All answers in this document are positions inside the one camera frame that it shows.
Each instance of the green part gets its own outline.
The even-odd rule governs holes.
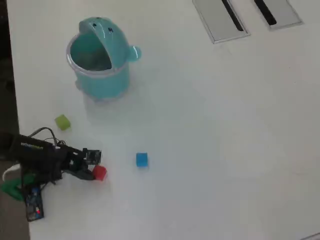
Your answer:
[[[31,184],[35,181],[35,175],[27,174],[23,177],[23,183],[25,185]],[[18,186],[21,186],[21,178],[15,178],[9,181],[5,181],[1,186],[0,189],[4,193],[10,195],[14,199],[18,201],[23,201],[24,196],[21,194],[20,189]]]
[[[63,114],[58,116],[54,121],[58,128],[60,128],[62,131],[71,127],[69,119]]]

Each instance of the teal pot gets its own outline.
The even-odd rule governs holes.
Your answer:
[[[129,62],[141,57],[121,29],[110,19],[90,17],[79,23],[67,46],[66,57],[77,77],[76,85],[93,99],[111,99],[129,86]]]

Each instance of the black slot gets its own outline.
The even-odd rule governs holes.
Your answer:
[[[237,16],[235,15],[234,11],[232,10],[230,4],[228,3],[228,0],[221,0],[223,2],[223,5],[225,9],[227,10],[228,14],[230,15],[230,18],[232,19],[236,29],[243,32],[244,29],[242,28]]]
[[[260,9],[262,15],[264,16],[265,20],[270,26],[277,24],[277,20],[270,12],[264,0],[254,0],[254,2],[257,5],[257,7]]]

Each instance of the white table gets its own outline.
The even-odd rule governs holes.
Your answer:
[[[102,149],[104,182],[64,174],[32,240],[299,240],[320,232],[320,1],[304,25],[213,45],[191,0],[8,0],[20,132]],[[112,19],[142,49],[131,86],[94,105],[66,62],[78,22]],[[59,132],[65,114],[72,129]],[[39,137],[48,137],[44,133]],[[137,169],[135,154],[150,167]]]

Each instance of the small block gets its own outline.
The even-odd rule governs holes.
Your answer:
[[[146,152],[138,152],[136,154],[136,166],[138,168],[148,167],[148,154]]]
[[[58,126],[58,128],[62,131],[70,128],[70,126],[71,126],[69,119],[63,114],[58,116],[54,121],[55,121],[56,125]]]
[[[92,171],[96,180],[103,181],[107,174],[107,169],[104,166],[96,165]]]

